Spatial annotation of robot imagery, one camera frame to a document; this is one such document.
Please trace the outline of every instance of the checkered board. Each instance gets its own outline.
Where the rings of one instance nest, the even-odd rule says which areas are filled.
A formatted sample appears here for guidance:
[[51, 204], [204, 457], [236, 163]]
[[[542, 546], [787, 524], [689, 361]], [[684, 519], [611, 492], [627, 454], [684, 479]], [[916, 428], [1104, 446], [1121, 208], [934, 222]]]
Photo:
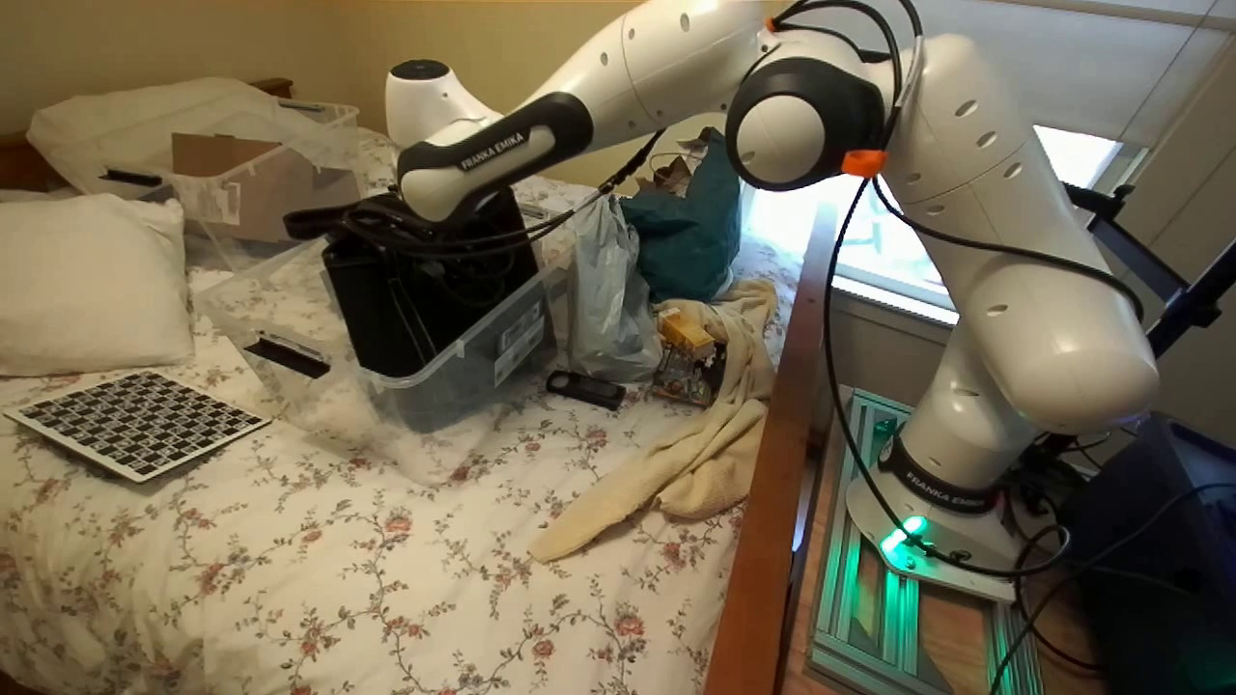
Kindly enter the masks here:
[[159, 479], [268, 424], [161, 374], [38, 397], [9, 418], [130, 482]]

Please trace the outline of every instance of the floral bedspread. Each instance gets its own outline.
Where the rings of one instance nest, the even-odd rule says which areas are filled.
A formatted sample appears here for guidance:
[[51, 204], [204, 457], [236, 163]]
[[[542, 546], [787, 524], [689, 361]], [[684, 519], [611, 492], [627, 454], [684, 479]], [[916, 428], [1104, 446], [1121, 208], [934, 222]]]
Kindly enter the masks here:
[[[787, 298], [787, 261], [748, 245], [742, 271]], [[268, 397], [204, 318], [168, 374]], [[3, 380], [0, 406], [93, 380]], [[742, 512], [648, 512], [533, 566], [579, 492], [692, 418], [640, 391], [617, 412], [550, 397], [542, 380], [455, 436], [401, 433], [397, 454], [451, 463], [436, 482], [276, 423], [127, 488], [0, 418], [0, 672], [38, 692], [698, 692]]]

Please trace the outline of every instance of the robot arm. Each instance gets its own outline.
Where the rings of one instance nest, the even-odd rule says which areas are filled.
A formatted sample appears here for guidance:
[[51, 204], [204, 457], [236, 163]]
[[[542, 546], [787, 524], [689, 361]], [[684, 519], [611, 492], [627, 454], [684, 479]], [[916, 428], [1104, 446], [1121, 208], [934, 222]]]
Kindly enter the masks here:
[[648, 0], [582, 42], [509, 118], [481, 109], [447, 71], [397, 71], [388, 79], [396, 129], [416, 120], [423, 109], [464, 118], [401, 150], [401, 200], [423, 223], [451, 227], [509, 182], [723, 109], [756, 51], [756, 0]]
[[[929, 40], [911, 91], [822, 30], [761, 30], [761, 0], [648, 0], [582, 42], [522, 109], [487, 111], [447, 71], [396, 74], [391, 129], [407, 132], [397, 194], [429, 227], [451, 227], [496, 188], [725, 105], [725, 145], [756, 188], [848, 176], [850, 150], [886, 150], [908, 222], [975, 245], [1024, 246], [1110, 271], [1070, 214], [1052, 163], [970, 40]], [[1037, 433], [1091, 433], [1140, 412], [1160, 387], [1130, 298], [1007, 250], [924, 239], [954, 306], [948, 361], [880, 470], [899, 519], [960, 519], [942, 549], [1007, 568], [975, 519]], [[889, 513], [850, 492], [864, 536]]]

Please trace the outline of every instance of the beige cloth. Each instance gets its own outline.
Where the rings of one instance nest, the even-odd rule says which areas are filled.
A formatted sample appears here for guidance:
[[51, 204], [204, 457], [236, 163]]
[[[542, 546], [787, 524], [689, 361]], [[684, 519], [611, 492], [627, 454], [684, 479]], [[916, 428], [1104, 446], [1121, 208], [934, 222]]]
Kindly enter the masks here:
[[725, 374], [712, 411], [692, 424], [652, 446], [640, 460], [617, 466], [589, 493], [579, 493], [528, 549], [533, 559], [551, 566], [658, 500], [658, 512], [680, 522], [712, 519], [748, 493], [761, 433], [765, 396], [772, 391], [772, 365], [765, 329], [776, 293], [770, 281], [742, 281], [723, 306], [667, 303], [662, 308], [698, 312], [706, 334], [725, 342]]

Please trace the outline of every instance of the white pillow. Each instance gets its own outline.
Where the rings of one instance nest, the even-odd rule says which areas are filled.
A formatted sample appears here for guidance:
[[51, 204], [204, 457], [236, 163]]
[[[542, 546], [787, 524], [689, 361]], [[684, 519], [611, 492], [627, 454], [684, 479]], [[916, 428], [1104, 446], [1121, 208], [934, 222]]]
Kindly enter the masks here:
[[0, 204], [0, 374], [155, 367], [191, 352], [178, 200]]

